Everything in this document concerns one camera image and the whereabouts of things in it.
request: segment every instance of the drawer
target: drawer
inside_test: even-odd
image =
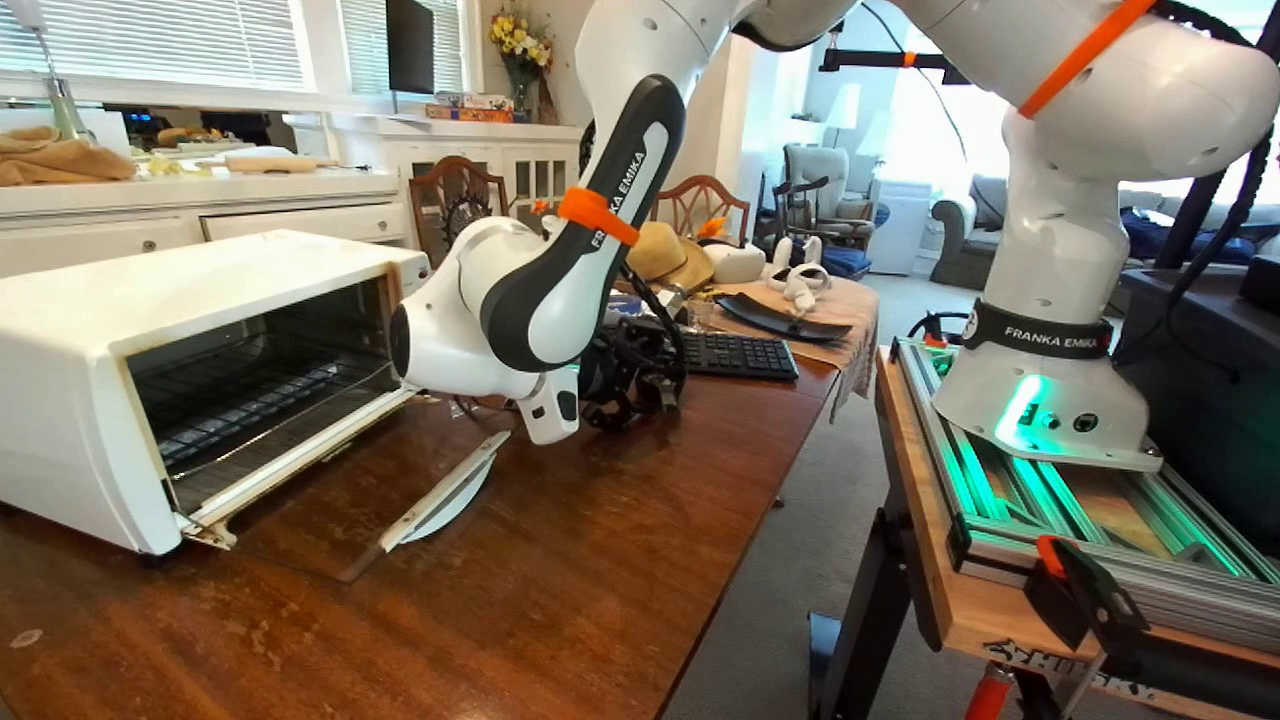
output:
[[[320,237],[348,237],[348,241],[376,241],[376,243],[404,243],[404,206],[370,206],[370,207],[298,207],[298,211],[228,211],[206,215],[206,237],[250,237],[272,230],[320,231]]]
[[[164,252],[199,243],[192,219],[97,219],[64,230],[6,230],[0,275],[88,263],[109,256]]]

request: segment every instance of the white toaster oven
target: white toaster oven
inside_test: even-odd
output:
[[[0,282],[0,503],[134,553],[228,519],[413,391],[422,252],[261,231]]]

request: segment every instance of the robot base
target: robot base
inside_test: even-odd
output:
[[[1029,460],[1158,474],[1164,457],[1144,436],[1149,406],[1111,362],[1052,362],[1002,343],[955,357],[931,396],[955,430]]]

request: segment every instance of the wooden chair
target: wooden chair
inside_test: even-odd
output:
[[[651,219],[668,219],[680,237],[705,230],[713,215],[730,219],[730,243],[753,243],[753,206],[734,196],[716,178],[686,178],[655,191]]]
[[[508,185],[470,157],[442,157],[409,178],[415,241],[433,267],[476,215],[508,211]]]

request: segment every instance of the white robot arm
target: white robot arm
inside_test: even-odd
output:
[[[606,141],[584,187],[636,223],[680,150],[686,104],[730,32],[805,49],[855,0],[598,0],[578,43]],[[1254,150],[1280,104],[1267,56],[1144,16],[1154,0],[902,0],[1010,117],[1010,231],[981,298],[981,343],[935,408],[1018,457],[1154,468],[1149,408],[1111,373],[1104,303],[1119,282],[1117,185],[1201,178]],[[1133,24],[1044,102],[1044,78],[1095,30]],[[409,384],[508,396],[537,444],[582,426],[578,357],[598,338],[619,241],[582,219],[539,241],[476,219],[404,302],[394,357]]]

